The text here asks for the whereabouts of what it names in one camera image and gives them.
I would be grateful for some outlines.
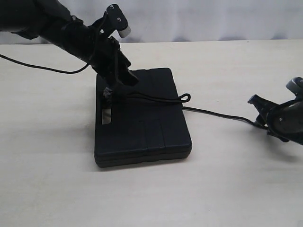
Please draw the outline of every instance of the black case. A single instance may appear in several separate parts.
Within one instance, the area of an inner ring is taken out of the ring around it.
[[[123,87],[151,96],[177,98],[168,68],[132,71],[140,82]],[[182,104],[160,104],[142,99],[121,102],[113,97],[111,123],[102,125],[101,96],[106,85],[97,76],[95,161],[99,167],[187,158],[192,141]]]

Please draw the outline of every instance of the white curtain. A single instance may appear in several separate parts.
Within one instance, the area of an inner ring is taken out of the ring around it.
[[[117,3],[132,33],[121,42],[301,39],[303,0],[60,0],[90,25]],[[0,33],[0,43],[40,43]]]

